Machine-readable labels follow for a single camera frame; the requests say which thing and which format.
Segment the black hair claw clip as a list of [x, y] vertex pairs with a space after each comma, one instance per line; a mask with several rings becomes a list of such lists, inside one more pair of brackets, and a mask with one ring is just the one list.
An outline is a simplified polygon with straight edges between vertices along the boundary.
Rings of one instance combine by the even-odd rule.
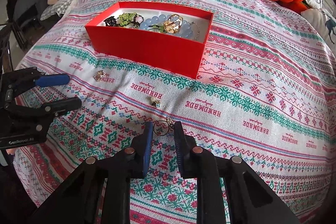
[[108, 27], [118, 27], [117, 19], [114, 16], [106, 18], [104, 23]]

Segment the small gold stud earring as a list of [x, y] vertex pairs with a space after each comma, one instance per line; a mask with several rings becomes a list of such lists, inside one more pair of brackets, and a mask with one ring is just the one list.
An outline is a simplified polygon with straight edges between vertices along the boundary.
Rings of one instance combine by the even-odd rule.
[[159, 108], [160, 105], [161, 105], [161, 101], [160, 101], [158, 98], [151, 97], [151, 99], [150, 99], [150, 104], [151, 104], [151, 106], [154, 106], [154, 107], [156, 107], [156, 108]]

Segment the red open jewelry box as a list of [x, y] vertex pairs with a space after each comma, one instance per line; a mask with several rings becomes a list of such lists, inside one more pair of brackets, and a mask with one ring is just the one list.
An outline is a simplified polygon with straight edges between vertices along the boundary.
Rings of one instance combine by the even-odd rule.
[[[161, 34], [139, 28], [108, 27], [104, 20], [124, 12], [136, 12], [144, 18], [177, 14], [192, 24], [193, 37]], [[193, 7], [161, 2], [116, 2], [85, 25], [98, 53], [120, 57], [195, 79], [213, 13]]]

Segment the dark chair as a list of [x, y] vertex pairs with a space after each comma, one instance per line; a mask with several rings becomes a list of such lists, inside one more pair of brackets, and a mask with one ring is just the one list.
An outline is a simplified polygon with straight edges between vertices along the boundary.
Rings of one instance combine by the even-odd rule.
[[29, 44], [22, 31], [24, 26], [37, 19], [37, 4], [40, 0], [7, 0], [6, 10], [11, 30], [21, 50]]

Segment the grey checkered sheet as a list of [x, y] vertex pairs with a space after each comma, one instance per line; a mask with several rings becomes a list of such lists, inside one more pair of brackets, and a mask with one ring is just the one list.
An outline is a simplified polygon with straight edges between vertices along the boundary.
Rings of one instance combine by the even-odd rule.
[[73, 0], [58, 0], [54, 5], [48, 6], [41, 14], [40, 20], [46, 20], [53, 15], [57, 15], [58, 17], [62, 17], [68, 7], [70, 7]]

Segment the patterned handmade bed cloth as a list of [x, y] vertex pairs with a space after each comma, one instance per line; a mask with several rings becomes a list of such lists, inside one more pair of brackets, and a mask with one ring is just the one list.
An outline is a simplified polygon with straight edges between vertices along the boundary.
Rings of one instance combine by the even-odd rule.
[[[196, 79], [96, 52], [85, 25], [116, 2], [180, 4], [212, 12]], [[55, 119], [47, 141], [15, 151], [14, 169], [40, 205], [87, 157], [130, 145], [146, 121], [180, 121], [198, 145], [240, 156], [302, 223], [335, 196], [335, 57], [301, 16], [267, 0], [76, 0], [20, 66], [70, 82], [35, 88], [38, 107], [77, 96], [82, 108]], [[98, 71], [105, 71], [100, 82]], [[161, 101], [151, 106], [151, 97]]]

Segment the white deer print pillow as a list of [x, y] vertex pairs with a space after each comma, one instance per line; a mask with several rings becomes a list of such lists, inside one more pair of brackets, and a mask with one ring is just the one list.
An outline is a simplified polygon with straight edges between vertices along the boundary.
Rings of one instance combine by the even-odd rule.
[[301, 13], [335, 54], [335, 18], [326, 9], [307, 9]]

